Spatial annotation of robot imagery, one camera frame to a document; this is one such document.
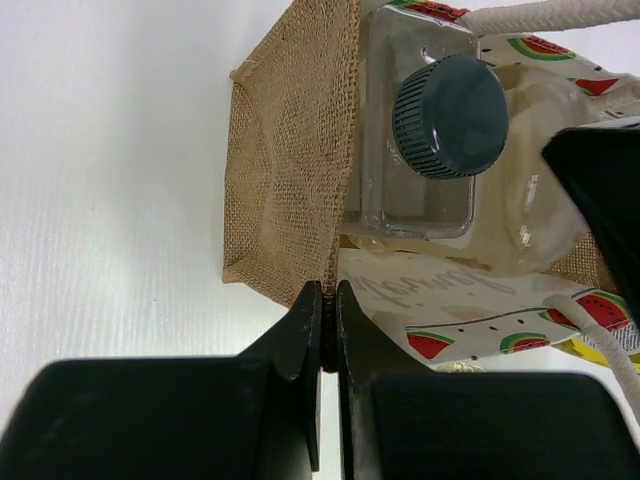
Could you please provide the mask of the burlap watermelon canvas bag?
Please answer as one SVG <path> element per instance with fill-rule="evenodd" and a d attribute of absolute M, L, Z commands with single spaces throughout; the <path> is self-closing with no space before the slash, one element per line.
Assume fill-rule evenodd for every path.
<path fill-rule="evenodd" d="M 320 281 L 333 295 L 345 280 L 367 316 L 431 365 L 586 335 L 548 307 L 552 296 L 570 298 L 604 329 L 630 324 L 585 222 L 570 252 L 542 271 L 500 276 L 472 266 L 481 177 L 501 154 L 476 176 L 473 221 L 459 238 L 341 233 L 355 159 L 361 24 L 390 2 L 296 1 L 233 72 L 224 280 L 284 305 L 306 281 Z M 474 11 L 411 2 L 432 5 L 436 15 L 474 33 L 494 74 L 523 65 L 573 82 L 596 114 L 589 124 L 639 111 L 636 77 L 605 71 L 543 38 L 547 30 L 635 20 L 635 1 L 541 1 Z"/>

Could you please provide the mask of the amber bottle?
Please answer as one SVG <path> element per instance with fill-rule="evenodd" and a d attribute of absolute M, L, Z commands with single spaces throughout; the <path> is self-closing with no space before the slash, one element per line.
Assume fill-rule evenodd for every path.
<path fill-rule="evenodd" d="M 481 177 L 471 264 L 500 276 L 539 272 L 586 232 L 542 151 L 555 134 L 589 124 L 596 114 L 569 80 L 523 65 L 494 72 L 505 90 L 509 132 L 499 159 Z"/>

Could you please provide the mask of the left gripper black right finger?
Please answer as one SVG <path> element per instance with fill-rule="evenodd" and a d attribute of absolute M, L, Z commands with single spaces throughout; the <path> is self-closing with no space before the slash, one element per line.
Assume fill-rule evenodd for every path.
<path fill-rule="evenodd" d="M 596 379 L 438 373 L 342 282 L 335 300 L 346 479 L 635 479 L 639 452 Z"/>

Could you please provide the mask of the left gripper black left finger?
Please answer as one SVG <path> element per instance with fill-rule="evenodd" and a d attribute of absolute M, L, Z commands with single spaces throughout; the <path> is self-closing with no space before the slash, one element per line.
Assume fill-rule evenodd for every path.
<path fill-rule="evenodd" d="M 1 439 L 5 479 L 309 479 L 319 468 L 323 296 L 235 356 L 44 367 Z"/>

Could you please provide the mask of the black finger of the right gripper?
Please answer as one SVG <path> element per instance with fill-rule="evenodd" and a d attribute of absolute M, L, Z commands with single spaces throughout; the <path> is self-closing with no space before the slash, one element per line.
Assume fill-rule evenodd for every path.
<path fill-rule="evenodd" d="M 639 119 L 563 129 L 542 157 L 586 221 L 638 323 Z"/>

